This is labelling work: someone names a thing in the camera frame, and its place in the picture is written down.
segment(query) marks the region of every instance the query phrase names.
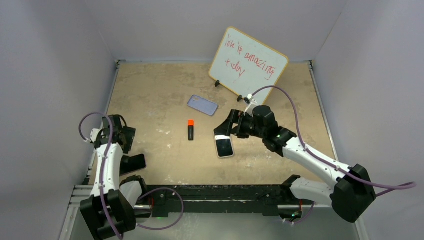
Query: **highlighter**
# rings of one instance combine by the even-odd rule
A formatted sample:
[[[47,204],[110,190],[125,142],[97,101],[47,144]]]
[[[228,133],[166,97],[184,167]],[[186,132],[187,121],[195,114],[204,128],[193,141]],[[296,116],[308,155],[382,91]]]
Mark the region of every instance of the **highlighter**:
[[[193,141],[195,139],[195,121],[193,119],[188,120],[188,140]]]

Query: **whiteboard easel stand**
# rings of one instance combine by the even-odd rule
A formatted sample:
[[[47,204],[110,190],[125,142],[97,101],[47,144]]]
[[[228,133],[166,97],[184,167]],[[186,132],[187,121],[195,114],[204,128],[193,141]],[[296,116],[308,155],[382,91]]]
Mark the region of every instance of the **whiteboard easel stand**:
[[[216,81],[215,81],[215,88],[217,88],[219,85],[221,85],[220,81],[219,81],[219,80],[216,80]],[[243,98],[243,96],[242,96],[242,95],[238,95],[238,97],[237,97],[237,102],[240,102],[242,99],[244,99],[244,101],[245,101],[247,104],[250,104],[250,103],[251,103],[251,101],[249,101],[249,99],[248,99],[247,97],[244,97],[244,98]]]

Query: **cable clip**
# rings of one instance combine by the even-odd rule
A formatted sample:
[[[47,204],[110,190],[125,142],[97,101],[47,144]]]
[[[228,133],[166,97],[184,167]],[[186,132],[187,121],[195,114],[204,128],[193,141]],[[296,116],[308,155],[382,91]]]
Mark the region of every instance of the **cable clip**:
[[[98,189],[104,189],[105,187],[106,187],[106,185],[103,185],[103,184],[105,184],[104,182],[103,183],[98,183]]]
[[[101,153],[98,153],[98,157],[100,158],[100,159],[102,159],[102,160],[106,160],[106,159],[108,159],[108,156],[106,155],[103,155],[103,154],[101,154]]]

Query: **wooden table surface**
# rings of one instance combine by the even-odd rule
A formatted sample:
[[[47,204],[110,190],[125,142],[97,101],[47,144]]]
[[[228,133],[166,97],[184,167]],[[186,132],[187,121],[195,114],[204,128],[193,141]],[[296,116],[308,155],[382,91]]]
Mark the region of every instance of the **wooden table surface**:
[[[237,102],[237,96],[223,86],[215,87],[209,68],[210,63],[120,66],[108,114],[120,114],[129,127],[136,128],[129,155],[143,153],[147,162],[146,169],[130,175],[142,176],[148,185],[281,184],[293,174],[319,181],[299,164],[267,150],[259,138],[232,136],[234,156],[217,157],[213,129],[231,109],[244,110],[246,104]],[[334,158],[308,65],[289,64],[277,86],[293,98],[306,143]],[[217,103],[214,116],[188,107],[192,95]],[[265,104],[271,107],[280,126],[296,131],[293,109],[284,94],[272,90]],[[194,141],[188,141],[188,119],[195,122]]]

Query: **red handwriting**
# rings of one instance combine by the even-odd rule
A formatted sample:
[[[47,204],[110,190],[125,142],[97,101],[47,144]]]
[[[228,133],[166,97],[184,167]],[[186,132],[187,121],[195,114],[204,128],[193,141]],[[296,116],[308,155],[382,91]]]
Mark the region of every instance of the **red handwriting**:
[[[246,55],[244,55],[244,58],[247,59],[249,62],[254,62],[258,68],[264,70],[265,73],[269,75],[268,78],[265,77],[266,80],[269,80],[273,76],[274,70],[276,68],[267,65],[267,61],[263,61],[262,59],[259,59],[259,57],[256,57],[255,55],[250,53],[246,53]]]
[[[240,55],[240,53],[243,51],[243,47],[242,46],[240,46],[240,42],[238,42],[238,49],[237,49],[237,52],[238,52],[238,55]]]
[[[228,40],[226,41],[225,47],[229,47],[229,48],[234,48],[234,41],[233,40]]]
[[[227,59],[226,61],[225,61],[225,63],[226,63],[226,66],[227,67],[231,67],[232,69],[234,69],[237,73],[238,73],[238,77],[240,78],[244,73],[245,73],[245,69],[243,69],[241,66],[240,66],[240,61],[238,61],[237,63],[233,63],[233,62],[230,62],[230,59]]]

